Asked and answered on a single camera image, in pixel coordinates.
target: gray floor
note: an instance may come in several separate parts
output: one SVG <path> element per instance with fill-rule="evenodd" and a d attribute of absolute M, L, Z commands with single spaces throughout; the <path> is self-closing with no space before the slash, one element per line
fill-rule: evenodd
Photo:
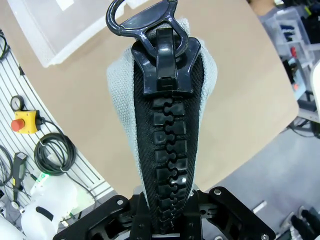
<path fill-rule="evenodd" d="M 278 232 L 283 219 L 301 205 L 320 210 L 319 149 L 320 139 L 287 130 L 217 186 L 227 188 L 249 209 L 267 201 L 257 215 Z M 204 239 L 212 240 L 218 234 L 203 222 Z"/>

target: person's foot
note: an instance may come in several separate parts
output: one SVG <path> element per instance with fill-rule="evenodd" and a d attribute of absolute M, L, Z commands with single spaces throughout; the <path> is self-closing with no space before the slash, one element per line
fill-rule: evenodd
<path fill-rule="evenodd" d="M 285 232 L 288 228 L 290 228 L 291 224 L 291 218 L 295 215 L 295 213 L 292 211 L 289 213 L 289 215 L 283 220 L 283 222 L 280 224 L 280 229 L 282 232 Z"/>
<path fill-rule="evenodd" d="M 306 210 L 306 208 L 304 207 L 304 206 L 301 206 L 301 207 L 299 207 L 299 209 L 298 209 L 298 219 L 303 219 L 304 217 L 302 216 L 302 211 L 303 210 Z"/>

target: table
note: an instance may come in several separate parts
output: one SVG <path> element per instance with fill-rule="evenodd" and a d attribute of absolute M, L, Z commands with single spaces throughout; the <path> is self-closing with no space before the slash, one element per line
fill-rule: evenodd
<path fill-rule="evenodd" d="M 43 68 L 7 1 L 0 2 L 1 28 L 38 95 L 99 173 L 130 197 L 140 179 L 108 92 L 106 69 L 133 39 L 105 28 L 62 64 Z M 119 22 L 156 2 L 126 9 Z M 199 133 L 195 177 L 207 190 L 280 133 L 297 116 L 298 105 L 277 52 L 246 1 L 181 0 L 175 16 L 188 18 L 191 35 L 205 41 L 218 67 Z"/>

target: gauge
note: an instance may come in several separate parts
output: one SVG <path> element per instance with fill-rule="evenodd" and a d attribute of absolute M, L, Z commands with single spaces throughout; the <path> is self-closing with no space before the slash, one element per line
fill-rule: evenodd
<path fill-rule="evenodd" d="M 12 108 L 12 110 L 15 111 L 21 111 L 24 106 L 25 106 L 25 101 L 24 98 L 22 96 L 13 96 L 11 98 L 11 102 L 10 102 L 10 106 Z"/>

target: red object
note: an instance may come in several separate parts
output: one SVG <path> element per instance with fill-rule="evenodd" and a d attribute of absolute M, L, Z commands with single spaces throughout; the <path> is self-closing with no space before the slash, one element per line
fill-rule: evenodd
<path fill-rule="evenodd" d="M 292 54 L 292 57 L 294 57 L 295 59 L 297 58 L 297 50 L 296 48 L 293 46 L 290 48 L 291 50 L 291 54 Z"/>
<path fill-rule="evenodd" d="M 25 121 L 23 119 L 16 119 L 11 122 L 11 128 L 13 131 L 18 132 L 25 127 Z"/>

